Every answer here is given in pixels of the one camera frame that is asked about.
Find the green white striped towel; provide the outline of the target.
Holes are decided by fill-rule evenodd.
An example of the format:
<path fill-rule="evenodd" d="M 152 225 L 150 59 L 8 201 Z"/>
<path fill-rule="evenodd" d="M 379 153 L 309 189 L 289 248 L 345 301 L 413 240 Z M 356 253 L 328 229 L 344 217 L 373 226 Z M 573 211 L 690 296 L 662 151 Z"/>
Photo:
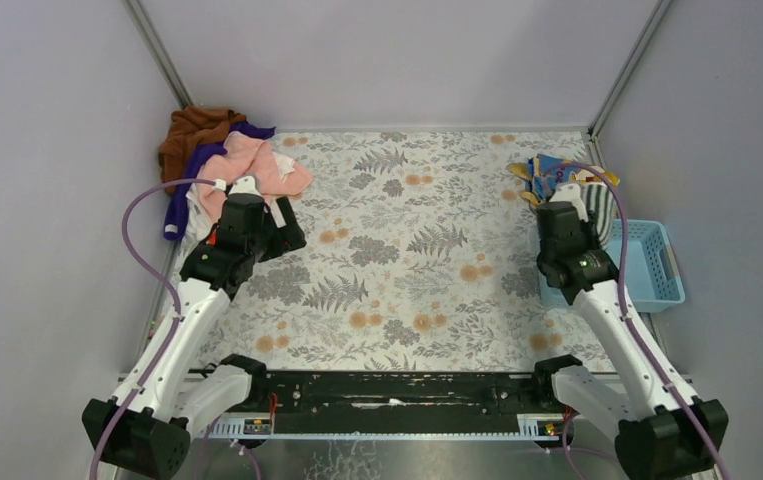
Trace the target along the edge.
<path fill-rule="evenodd" d="M 593 182 L 582 187 L 582 199 L 598 241 L 605 247 L 611 239 L 616 216 L 614 195 L 604 183 Z"/>

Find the pink towel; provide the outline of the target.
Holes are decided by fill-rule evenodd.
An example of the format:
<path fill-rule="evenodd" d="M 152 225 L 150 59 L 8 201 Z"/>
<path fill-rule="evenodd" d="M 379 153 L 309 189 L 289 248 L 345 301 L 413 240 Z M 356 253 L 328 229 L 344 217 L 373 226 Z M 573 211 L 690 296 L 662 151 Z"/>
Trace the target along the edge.
<path fill-rule="evenodd" d="M 284 196 L 295 196 L 313 181 L 310 171 L 291 157 L 275 152 L 268 141 L 231 132 L 223 143 L 225 154 L 211 156 L 198 174 L 199 179 L 224 180 L 253 175 L 257 191 L 267 204 Z"/>

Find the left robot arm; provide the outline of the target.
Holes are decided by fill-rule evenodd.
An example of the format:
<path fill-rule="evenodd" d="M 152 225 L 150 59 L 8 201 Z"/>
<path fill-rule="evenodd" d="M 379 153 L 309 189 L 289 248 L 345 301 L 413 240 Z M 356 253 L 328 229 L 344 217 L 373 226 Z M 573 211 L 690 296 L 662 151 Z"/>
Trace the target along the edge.
<path fill-rule="evenodd" d="M 230 193 L 221 218 L 190 251 L 170 294 L 173 308 L 111 397 L 92 399 L 82 423 L 94 448 L 88 476 L 106 463 L 151 479 L 171 479 L 195 436 L 230 407 L 260 396 L 263 364 L 242 356 L 216 367 L 200 385 L 182 385 L 195 351 L 254 267 L 306 246 L 288 198 L 267 204 Z"/>

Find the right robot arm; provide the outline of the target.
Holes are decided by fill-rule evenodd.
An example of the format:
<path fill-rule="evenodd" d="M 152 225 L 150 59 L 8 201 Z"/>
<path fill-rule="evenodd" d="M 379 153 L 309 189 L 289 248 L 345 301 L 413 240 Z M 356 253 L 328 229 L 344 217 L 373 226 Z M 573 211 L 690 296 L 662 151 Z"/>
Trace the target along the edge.
<path fill-rule="evenodd" d="M 537 207 L 537 267 L 588 323 L 625 391 L 615 392 L 579 359 L 562 355 L 536 363 L 539 401 L 568 408 L 612 440 L 630 479 L 678 479 L 718 468 L 725 408 L 701 399 L 654 342 L 582 209 L 572 201 Z"/>

